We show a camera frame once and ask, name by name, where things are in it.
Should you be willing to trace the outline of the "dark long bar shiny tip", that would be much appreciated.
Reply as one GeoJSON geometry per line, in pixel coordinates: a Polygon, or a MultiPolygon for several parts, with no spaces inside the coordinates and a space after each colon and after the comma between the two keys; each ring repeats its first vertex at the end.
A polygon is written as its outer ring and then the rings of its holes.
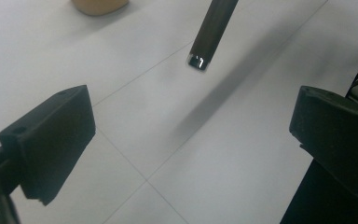
{"type": "Polygon", "coordinates": [[[187,58],[187,64],[205,71],[239,0],[212,0],[187,58]]]}

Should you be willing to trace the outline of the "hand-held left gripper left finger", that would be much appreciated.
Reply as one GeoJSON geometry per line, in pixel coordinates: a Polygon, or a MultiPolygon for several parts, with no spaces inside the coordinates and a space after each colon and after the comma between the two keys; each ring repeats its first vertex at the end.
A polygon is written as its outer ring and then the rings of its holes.
{"type": "Polygon", "coordinates": [[[88,87],[59,91],[0,132],[0,181],[47,205],[95,135],[88,87]]]}

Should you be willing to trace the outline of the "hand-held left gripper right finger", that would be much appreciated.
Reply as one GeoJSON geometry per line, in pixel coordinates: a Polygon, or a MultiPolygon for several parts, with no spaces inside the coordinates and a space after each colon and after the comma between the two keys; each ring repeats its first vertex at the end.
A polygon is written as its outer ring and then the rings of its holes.
{"type": "Polygon", "coordinates": [[[358,104],[331,91],[303,86],[289,132],[327,173],[358,197],[358,104]]]}

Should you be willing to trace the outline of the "tan rounded object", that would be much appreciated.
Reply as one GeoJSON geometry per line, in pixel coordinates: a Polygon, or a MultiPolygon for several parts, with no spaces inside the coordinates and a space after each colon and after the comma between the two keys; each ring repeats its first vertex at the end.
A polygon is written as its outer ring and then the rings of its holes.
{"type": "Polygon", "coordinates": [[[89,16],[102,16],[126,6],[130,0],[71,0],[75,8],[89,16]]]}

